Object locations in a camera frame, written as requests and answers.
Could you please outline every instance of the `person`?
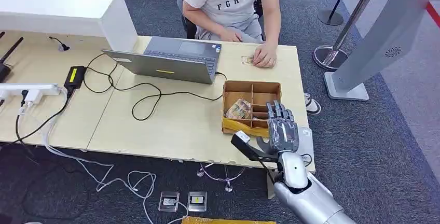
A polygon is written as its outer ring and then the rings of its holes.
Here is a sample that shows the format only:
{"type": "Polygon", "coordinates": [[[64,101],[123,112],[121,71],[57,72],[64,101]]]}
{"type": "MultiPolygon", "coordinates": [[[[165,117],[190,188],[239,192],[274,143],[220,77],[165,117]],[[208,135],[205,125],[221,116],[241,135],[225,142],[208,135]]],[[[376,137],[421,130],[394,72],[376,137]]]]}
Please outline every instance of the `person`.
{"type": "MultiPolygon", "coordinates": [[[[183,0],[183,15],[197,26],[196,39],[261,44],[255,49],[253,65],[274,67],[277,62],[281,29],[279,0],[261,0],[266,40],[255,14],[256,0],[183,0]]],[[[308,114],[316,115],[321,106],[304,95],[308,114]]]]}

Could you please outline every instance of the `small sensor device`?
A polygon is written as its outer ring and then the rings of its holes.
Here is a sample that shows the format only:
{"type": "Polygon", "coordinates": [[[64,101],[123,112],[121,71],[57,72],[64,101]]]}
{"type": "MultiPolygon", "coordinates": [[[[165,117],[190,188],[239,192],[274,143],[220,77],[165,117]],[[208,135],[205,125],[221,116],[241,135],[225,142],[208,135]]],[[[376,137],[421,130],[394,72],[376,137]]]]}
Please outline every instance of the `small sensor device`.
{"type": "Polygon", "coordinates": [[[162,191],[160,194],[159,211],[177,212],[179,192],[162,191]]]}
{"type": "Polygon", "coordinates": [[[188,194],[188,211],[205,212],[207,210],[206,191],[192,191],[188,194]]]}

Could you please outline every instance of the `white cable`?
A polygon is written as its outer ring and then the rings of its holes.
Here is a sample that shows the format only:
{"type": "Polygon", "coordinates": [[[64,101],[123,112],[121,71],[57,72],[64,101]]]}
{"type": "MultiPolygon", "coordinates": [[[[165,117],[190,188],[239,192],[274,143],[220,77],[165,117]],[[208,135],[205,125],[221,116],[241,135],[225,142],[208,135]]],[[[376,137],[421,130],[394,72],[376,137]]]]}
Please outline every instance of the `white cable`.
{"type": "MultiPolygon", "coordinates": [[[[65,102],[66,102],[66,101],[67,101],[67,90],[66,90],[65,88],[60,88],[60,90],[61,90],[61,92],[63,93],[63,95],[64,95],[64,100],[65,100],[65,102]]],[[[122,180],[121,178],[115,178],[115,179],[113,179],[113,180],[111,180],[111,181],[109,181],[109,182],[107,182],[107,183],[104,183],[104,181],[107,179],[108,174],[110,173],[110,171],[111,171],[111,170],[113,169],[113,167],[115,166],[114,164],[104,164],[104,163],[100,163],[100,162],[96,162],[96,161],[89,161],[89,160],[86,160],[86,159],[83,159],[83,158],[78,158],[78,157],[75,157],[75,156],[70,156],[70,155],[67,155],[67,154],[61,152],[60,150],[57,150],[57,149],[55,149],[55,148],[53,148],[52,146],[49,145],[49,142],[48,142],[48,136],[49,136],[50,132],[52,131],[53,126],[54,126],[55,123],[57,122],[58,117],[59,117],[61,114],[62,114],[62,113],[60,113],[59,115],[55,116],[54,118],[52,118],[52,119],[46,124],[46,130],[44,130],[44,127],[43,127],[43,128],[41,128],[40,131],[39,131],[40,134],[41,134],[41,136],[42,136],[42,143],[43,143],[43,145],[46,147],[46,149],[47,149],[49,152],[51,152],[51,153],[53,153],[53,154],[55,154],[55,155],[58,155],[58,156],[61,156],[61,157],[65,157],[65,158],[74,159],[74,160],[76,160],[79,164],[81,164],[81,166],[84,168],[84,170],[87,172],[87,174],[89,174],[89,175],[90,175],[90,176],[91,176],[91,177],[92,177],[92,178],[98,183],[97,186],[96,186],[96,191],[97,191],[97,192],[101,191],[103,188],[105,188],[106,186],[108,186],[108,185],[110,185],[110,184],[112,184],[112,183],[114,183],[114,182],[116,182],[116,181],[121,181],[121,182],[124,184],[124,186],[127,187],[127,188],[128,188],[133,194],[135,194],[137,197],[143,199],[143,203],[142,203],[142,205],[143,205],[143,207],[144,207],[145,215],[147,216],[149,222],[150,222],[151,224],[154,224],[153,221],[150,219],[150,217],[149,217],[149,215],[148,215],[147,209],[146,209],[146,207],[145,207],[145,202],[146,202],[146,200],[147,200],[147,199],[153,194],[153,191],[154,191],[154,184],[155,184],[155,181],[156,181],[156,174],[153,174],[153,173],[150,173],[150,172],[144,172],[144,171],[131,171],[131,172],[129,172],[128,175],[127,175],[127,182],[125,182],[125,181],[122,180]],[[103,176],[103,178],[102,178],[101,180],[98,180],[98,179],[97,179],[92,173],[90,173],[90,171],[86,168],[86,166],[83,164],[83,162],[86,162],[86,163],[94,163],[94,164],[98,164],[98,165],[100,165],[100,166],[110,167],[110,168],[107,170],[107,172],[105,173],[105,175],[103,176]],[[131,182],[130,182],[130,175],[131,175],[132,173],[144,174],[144,176],[143,176],[141,179],[139,179],[139,180],[134,184],[134,186],[132,186],[132,185],[131,185],[131,182]],[[147,177],[151,177],[151,179],[152,179],[152,183],[151,183],[151,185],[150,185],[149,190],[147,191],[147,194],[146,194],[145,196],[142,196],[142,195],[138,194],[139,189],[137,188],[137,186],[138,186],[138,184],[139,184],[140,182],[142,182],[142,181],[143,181],[145,178],[147,178],[147,177]]],[[[175,220],[169,222],[168,224],[171,224],[171,223],[173,223],[173,222],[176,222],[176,221],[182,220],[182,219],[184,219],[184,218],[186,218],[186,217],[188,216],[188,208],[187,208],[183,203],[181,203],[181,202],[176,201],[176,203],[179,204],[179,205],[181,205],[181,206],[183,206],[183,208],[186,209],[186,215],[183,216],[183,217],[181,217],[181,218],[175,219],[175,220]]]]}

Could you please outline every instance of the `laptop keyboard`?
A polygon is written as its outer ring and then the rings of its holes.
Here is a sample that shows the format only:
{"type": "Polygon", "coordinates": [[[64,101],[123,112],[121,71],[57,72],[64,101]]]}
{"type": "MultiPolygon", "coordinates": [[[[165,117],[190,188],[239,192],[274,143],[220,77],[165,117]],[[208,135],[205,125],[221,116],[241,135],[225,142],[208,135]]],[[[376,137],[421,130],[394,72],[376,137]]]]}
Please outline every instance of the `laptop keyboard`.
{"type": "Polygon", "coordinates": [[[158,52],[158,51],[153,51],[153,50],[145,50],[144,54],[145,55],[154,55],[157,57],[172,58],[172,59],[182,60],[182,61],[189,61],[189,62],[202,62],[202,63],[206,64],[210,75],[212,75],[215,72],[214,71],[215,58],[196,57],[196,56],[190,56],[190,55],[184,55],[184,54],[158,52]]]}

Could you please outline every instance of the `sneaker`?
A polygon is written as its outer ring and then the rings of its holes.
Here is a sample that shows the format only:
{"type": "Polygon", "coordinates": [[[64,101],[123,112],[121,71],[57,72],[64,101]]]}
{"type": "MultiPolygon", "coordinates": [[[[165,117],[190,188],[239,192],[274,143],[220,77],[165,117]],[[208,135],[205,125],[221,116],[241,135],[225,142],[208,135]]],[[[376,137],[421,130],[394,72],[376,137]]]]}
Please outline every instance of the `sneaker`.
{"type": "Polygon", "coordinates": [[[321,112],[321,105],[311,98],[310,94],[304,94],[304,100],[306,101],[306,111],[310,115],[317,115],[321,112]]]}

